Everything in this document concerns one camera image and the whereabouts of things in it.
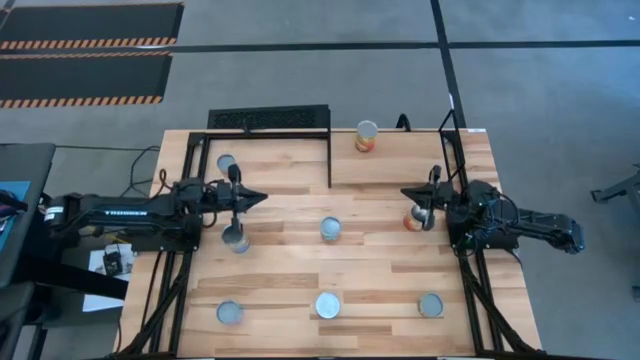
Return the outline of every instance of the can lid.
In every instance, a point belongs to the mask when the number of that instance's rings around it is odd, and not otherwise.
[[[224,301],[216,311],[218,320],[227,325],[239,323],[242,320],[242,313],[242,306],[234,301]]]
[[[224,154],[224,155],[220,155],[216,163],[220,171],[226,172],[229,169],[229,166],[236,163],[236,159],[229,154]]]
[[[336,317],[340,312],[340,299],[335,294],[323,292],[316,300],[316,312],[325,319]]]
[[[320,231],[322,232],[322,235],[337,237],[342,231],[342,224],[337,218],[333,216],[327,216],[322,220],[322,223],[320,224]]]
[[[420,312],[425,316],[440,316],[443,308],[442,299],[438,294],[429,293],[420,298]]]
[[[242,241],[243,236],[242,231],[234,229],[231,225],[225,226],[222,230],[222,241],[225,244],[237,244]]]
[[[378,125],[371,120],[360,121],[357,129],[362,137],[375,137],[378,134]]]

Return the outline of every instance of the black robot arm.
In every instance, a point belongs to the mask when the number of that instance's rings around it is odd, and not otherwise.
[[[457,252],[478,248],[512,250],[518,247],[518,237],[544,240],[556,249],[576,254],[584,249],[581,226],[563,214],[539,213],[518,208],[511,199],[495,187],[474,180],[461,194],[451,182],[441,183],[440,167],[434,166],[429,183],[401,192],[425,209],[446,211],[446,223],[451,246]]]
[[[167,194],[149,199],[68,194],[51,201],[45,216],[54,237],[64,237],[85,226],[121,227],[134,251],[194,251],[200,244],[203,215],[232,211],[232,223],[241,227],[237,214],[267,198],[245,188],[237,165],[229,167],[229,180],[204,183],[189,178],[169,186],[161,170]]]

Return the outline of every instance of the concrete floor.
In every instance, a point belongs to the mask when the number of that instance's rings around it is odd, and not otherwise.
[[[46,3],[54,1],[16,5]],[[423,0],[186,3],[181,45],[436,40],[429,2]],[[631,0],[445,0],[442,8],[450,41],[640,39],[640,3]],[[640,225],[626,199],[597,205],[589,191],[633,174],[631,164],[640,162],[640,48],[452,55],[468,126],[488,129],[505,192],[521,207],[564,212],[585,227],[587,250],[578,256],[534,240],[521,242],[544,348],[637,358],[640,304],[633,302],[630,286],[640,283]],[[434,127],[449,107],[440,55],[178,54],[159,105],[3,109],[0,142],[146,147],[159,144],[165,129],[205,127],[208,109],[319,103],[329,104],[336,127],[362,119],[392,126],[400,112],[416,127]],[[60,149],[47,191],[119,194],[135,156]],[[151,176],[154,162],[149,156],[138,176]],[[87,165],[94,170],[81,173]],[[108,353],[114,318],[52,330],[43,358]],[[75,347],[67,347],[71,338]]]

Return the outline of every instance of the butcher block table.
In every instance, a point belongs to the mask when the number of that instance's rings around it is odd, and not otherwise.
[[[165,169],[170,181],[179,180],[189,132],[165,132],[156,174]],[[465,129],[461,138],[469,180],[499,187],[487,133]],[[206,181],[222,177],[216,159],[231,154],[243,184],[268,193],[269,198],[242,217],[251,241],[244,254],[233,253],[221,240],[229,213],[220,213],[217,224],[204,230],[193,256],[178,356],[474,354],[458,260],[449,247],[444,213],[437,214],[436,225],[428,232],[409,232],[402,224],[413,203],[400,194],[400,188],[424,184],[433,165],[444,166],[439,134],[382,130],[370,153],[358,152],[354,139],[353,129],[332,131],[331,189],[326,141],[211,142]],[[192,176],[198,157],[197,153]],[[158,187],[156,175],[152,193]],[[333,244],[320,236],[320,222],[326,216],[337,217],[343,225]],[[500,250],[485,254],[496,305],[526,342],[540,347],[518,262]],[[153,253],[141,254],[133,267],[122,312],[123,346],[140,330],[155,258]],[[150,309],[155,307],[159,283],[155,282]],[[315,312],[315,300],[324,291],[336,294],[342,304],[331,320]],[[443,300],[440,317],[425,318],[418,312],[419,298],[429,292]],[[217,320],[216,308],[225,300],[244,307],[241,324]],[[486,313],[479,302],[478,308],[484,345],[490,349]],[[168,349],[172,318],[170,309],[161,351]]]

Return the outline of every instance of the floor mat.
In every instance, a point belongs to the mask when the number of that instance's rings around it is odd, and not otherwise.
[[[182,4],[17,7],[0,30],[0,49],[173,44],[183,10]]]
[[[0,56],[0,107],[157,104],[168,51]]]

